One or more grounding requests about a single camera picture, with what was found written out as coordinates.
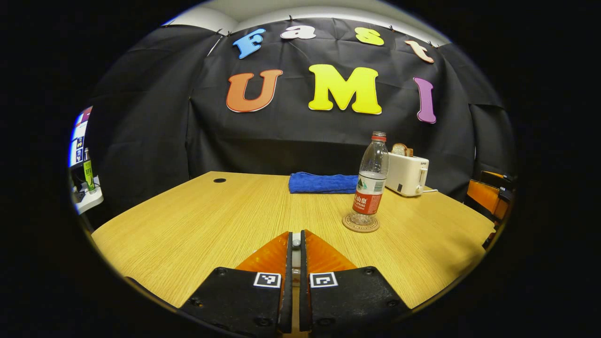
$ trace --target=monitor screen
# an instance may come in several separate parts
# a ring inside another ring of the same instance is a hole
[[[75,127],[71,134],[71,145],[69,150],[69,167],[81,164],[84,161],[84,139],[85,128],[88,125],[88,118],[92,112],[92,107],[86,108],[79,114],[75,121]]]

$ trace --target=wooden table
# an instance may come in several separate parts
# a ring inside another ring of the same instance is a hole
[[[215,267],[235,268],[282,232],[307,229],[357,267],[377,267],[414,308],[477,262],[494,232],[487,218],[439,192],[406,198],[386,189],[380,229],[356,233],[341,222],[353,194],[291,194],[288,178],[212,171],[129,209],[92,237],[117,271],[180,307]]]

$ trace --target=wooden coaster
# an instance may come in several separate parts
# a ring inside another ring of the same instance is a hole
[[[350,221],[350,216],[351,214],[344,216],[342,218],[342,224],[354,232],[373,232],[380,227],[380,222],[378,222],[377,218],[373,218],[373,222],[367,226],[358,226]]]

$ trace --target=white toaster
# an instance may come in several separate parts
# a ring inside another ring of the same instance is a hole
[[[388,153],[386,186],[403,196],[421,195],[426,185],[429,163],[425,158]]]

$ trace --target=blue towel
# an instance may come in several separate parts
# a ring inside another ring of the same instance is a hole
[[[291,194],[313,192],[315,194],[353,194],[358,175],[319,176],[309,173],[290,175],[288,188]]]

